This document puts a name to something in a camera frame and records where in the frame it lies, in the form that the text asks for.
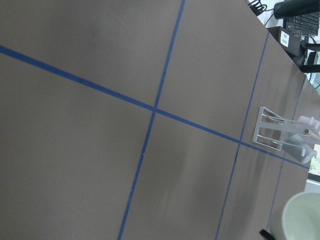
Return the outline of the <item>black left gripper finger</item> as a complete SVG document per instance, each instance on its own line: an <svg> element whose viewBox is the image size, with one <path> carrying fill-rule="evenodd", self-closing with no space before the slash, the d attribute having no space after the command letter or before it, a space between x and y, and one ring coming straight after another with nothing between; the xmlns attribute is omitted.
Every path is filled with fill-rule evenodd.
<svg viewBox="0 0 320 240"><path fill-rule="evenodd" d="M262 229L260 230L259 234L265 239L265 240L271 240L271 236L270 234L265 230L265 229Z"/></svg>

